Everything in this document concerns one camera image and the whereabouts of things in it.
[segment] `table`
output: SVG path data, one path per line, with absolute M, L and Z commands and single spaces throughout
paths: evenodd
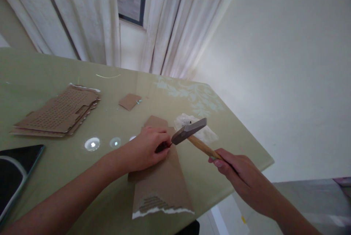
M 225 148 L 247 155 L 260 169 L 273 164 L 272 157 L 256 141 L 217 94 L 204 83 L 157 76 L 56 56 L 0 49 L 0 150 L 44 144 L 46 150 L 12 208 L 12 223 L 53 192 L 74 179 L 99 158 L 112 151 L 110 140 L 122 144 L 139 134 L 150 115 L 169 125 L 182 113 L 207 117 L 219 140 L 211 148 Z M 40 138 L 14 136 L 8 132 L 30 111 L 43 106 L 69 83 L 101 90 L 101 101 L 73 136 Z M 142 97 L 132 111 L 118 105 L 126 94 Z M 84 148 L 86 140 L 98 137 L 94 151 Z M 87 208 L 70 234 L 174 234 L 223 200 L 234 189 L 207 156 L 184 141 L 177 146 L 180 164 L 193 202 L 195 215 L 162 212 L 132 220 L 134 187 L 127 176 L 109 185 Z

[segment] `wooden hammer handle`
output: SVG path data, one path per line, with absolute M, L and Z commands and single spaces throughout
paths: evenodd
M 199 148 L 201 151 L 203 151 L 205 154 L 208 156 L 212 156 L 216 159 L 224 160 L 218 153 L 213 151 L 210 147 L 208 147 L 206 144 L 204 144 L 203 141 L 197 139 L 195 136 L 191 135 L 188 137 L 188 140 L 195 145 L 197 148 Z

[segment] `hammer head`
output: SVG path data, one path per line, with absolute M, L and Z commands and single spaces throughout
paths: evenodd
M 190 124 L 190 125 L 185 125 L 184 127 L 182 127 L 182 129 L 180 129 L 179 131 L 177 131 L 173 135 L 171 141 L 172 141 L 172 143 L 177 145 L 177 144 L 181 143 L 182 141 L 184 141 L 189 136 L 193 135 L 194 133 L 196 133 L 197 131 L 199 131 L 203 127 L 205 127 L 206 125 L 207 125 L 207 118 L 203 118 L 203 119 L 199 120 L 198 122 L 195 122 L 195 123 Z

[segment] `corrugated cardboard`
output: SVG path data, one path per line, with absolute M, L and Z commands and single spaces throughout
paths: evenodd
M 60 95 L 50 99 L 42 108 L 32 112 L 15 126 L 66 133 L 98 97 L 94 90 L 69 85 Z
M 10 134 L 44 137 L 72 135 L 91 110 L 96 108 L 98 100 L 99 94 L 94 89 L 69 85 L 62 94 L 15 124 Z
M 123 99 L 121 99 L 118 104 L 122 107 L 126 108 L 127 110 L 131 111 L 133 107 L 136 105 L 136 102 L 141 99 L 140 96 L 134 94 L 128 94 Z
M 145 126 L 151 124 L 154 127 L 168 125 L 167 121 L 155 116 L 150 117 Z M 167 127 L 167 132 L 172 137 L 176 131 L 173 127 Z M 128 181 L 136 182 L 133 219 L 157 211 L 167 214 L 194 213 L 175 145 L 171 145 L 164 161 L 143 171 L 130 173 Z

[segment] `sheer curtain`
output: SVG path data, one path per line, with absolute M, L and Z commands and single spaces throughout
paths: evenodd
M 117 0 L 7 0 L 38 52 L 120 67 Z
M 140 70 L 187 78 L 223 0 L 152 0 Z

